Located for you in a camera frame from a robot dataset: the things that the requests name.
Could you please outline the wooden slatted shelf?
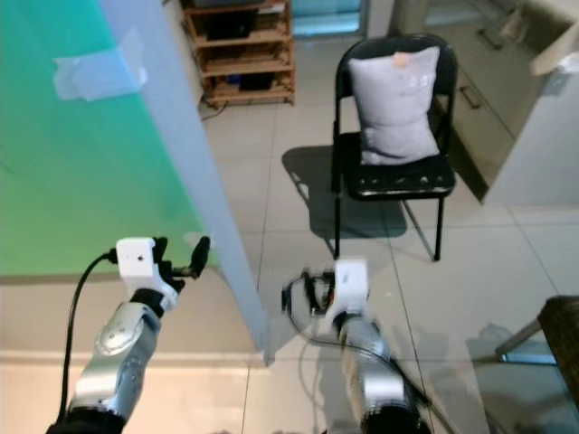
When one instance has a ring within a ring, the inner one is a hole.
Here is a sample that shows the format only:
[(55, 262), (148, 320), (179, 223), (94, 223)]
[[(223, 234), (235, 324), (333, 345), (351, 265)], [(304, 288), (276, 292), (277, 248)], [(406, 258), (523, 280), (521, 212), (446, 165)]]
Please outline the wooden slatted shelf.
[[(181, 0), (204, 92), (211, 107), (229, 103), (295, 103), (292, 0)], [(257, 9), (244, 40), (207, 41), (203, 17)]]

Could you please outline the black storage box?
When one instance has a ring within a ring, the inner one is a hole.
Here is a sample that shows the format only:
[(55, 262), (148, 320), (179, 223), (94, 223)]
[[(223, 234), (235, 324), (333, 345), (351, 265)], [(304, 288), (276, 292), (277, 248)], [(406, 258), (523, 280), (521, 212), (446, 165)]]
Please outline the black storage box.
[(207, 14), (202, 20), (206, 40), (244, 40), (252, 32), (257, 15), (257, 9)]

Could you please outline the grey pillow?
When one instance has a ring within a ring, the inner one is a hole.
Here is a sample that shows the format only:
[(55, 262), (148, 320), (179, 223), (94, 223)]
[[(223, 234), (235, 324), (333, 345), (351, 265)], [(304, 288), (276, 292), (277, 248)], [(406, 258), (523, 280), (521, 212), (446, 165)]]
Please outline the grey pillow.
[(365, 165), (406, 165), (439, 153), (429, 123), (439, 58), (439, 47), (426, 47), (348, 62)]

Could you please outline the black folding chair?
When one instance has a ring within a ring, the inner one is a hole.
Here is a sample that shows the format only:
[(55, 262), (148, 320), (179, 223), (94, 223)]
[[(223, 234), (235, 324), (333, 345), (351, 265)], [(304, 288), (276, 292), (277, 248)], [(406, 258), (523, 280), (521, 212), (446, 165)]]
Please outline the black folding chair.
[[(431, 134), (439, 148), (436, 156), (419, 158), (405, 165), (370, 166), (361, 162), (361, 148), (365, 142), (365, 128), (358, 133), (342, 131), (343, 99), (354, 98), (351, 61), (367, 61), (384, 57), (387, 53), (410, 53), (434, 47), (439, 60), (435, 65), (432, 96), (442, 96), (445, 102), (432, 99), (425, 104), (422, 119), (438, 117), (437, 128)], [(356, 42), (340, 59), (335, 79), (335, 120), (332, 123), (331, 190), (335, 198), (335, 229), (342, 223), (342, 198), (350, 195), (361, 202), (406, 202), (406, 200), (437, 199), (437, 229), (432, 252), (434, 263), (441, 258), (445, 202), (458, 182), (450, 160), (452, 111), (458, 89), (458, 61), (451, 46), (437, 34), (394, 34), (373, 40)]]

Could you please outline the dark table with metal leg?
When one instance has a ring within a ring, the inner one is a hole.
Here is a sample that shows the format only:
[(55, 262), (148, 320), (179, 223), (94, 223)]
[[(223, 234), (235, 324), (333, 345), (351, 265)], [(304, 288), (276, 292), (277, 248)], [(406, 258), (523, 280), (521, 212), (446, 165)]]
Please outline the dark table with metal leg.
[[(550, 354), (516, 352), (538, 332), (545, 335)], [(500, 344), (495, 355), (502, 363), (529, 365), (563, 365), (579, 361), (579, 295), (548, 298), (534, 321)]]

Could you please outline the translucent tape strip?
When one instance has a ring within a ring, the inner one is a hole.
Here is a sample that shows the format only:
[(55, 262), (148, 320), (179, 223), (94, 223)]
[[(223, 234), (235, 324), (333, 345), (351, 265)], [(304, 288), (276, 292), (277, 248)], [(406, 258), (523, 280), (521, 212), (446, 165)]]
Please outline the translucent tape strip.
[(145, 86), (148, 71), (139, 34), (129, 32), (110, 50), (54, 59), (53, 86), (61, 100), (118, 98)]

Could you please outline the glass door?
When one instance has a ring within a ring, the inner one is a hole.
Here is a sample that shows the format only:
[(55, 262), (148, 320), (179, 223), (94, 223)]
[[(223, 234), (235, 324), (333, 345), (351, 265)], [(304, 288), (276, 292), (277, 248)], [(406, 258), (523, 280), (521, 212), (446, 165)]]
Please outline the glass door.
[(365, 0), (292, 0), (295, 37), (364, 36)]

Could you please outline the green wall board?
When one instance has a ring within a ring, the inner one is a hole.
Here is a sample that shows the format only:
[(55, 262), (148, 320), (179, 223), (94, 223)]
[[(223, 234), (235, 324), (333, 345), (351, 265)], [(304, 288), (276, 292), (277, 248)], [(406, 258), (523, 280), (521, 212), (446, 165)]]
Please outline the green wall board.
[(0, 276), (76, 276), (124, 237), (189, 255), (200, 220), (139, 95), (59, 98), (67, 61), (112, 52), (98, 0), (3, 0)]

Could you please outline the grey kitchen cabinet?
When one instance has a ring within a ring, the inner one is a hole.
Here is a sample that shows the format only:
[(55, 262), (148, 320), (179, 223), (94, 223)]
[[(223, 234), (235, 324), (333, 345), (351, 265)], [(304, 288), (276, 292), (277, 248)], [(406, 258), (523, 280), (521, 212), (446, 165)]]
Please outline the grey kitchen cabinet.
[(394, 0), (455, 52), (452, 127), (488, 205), (579, 205), (579, 0)]

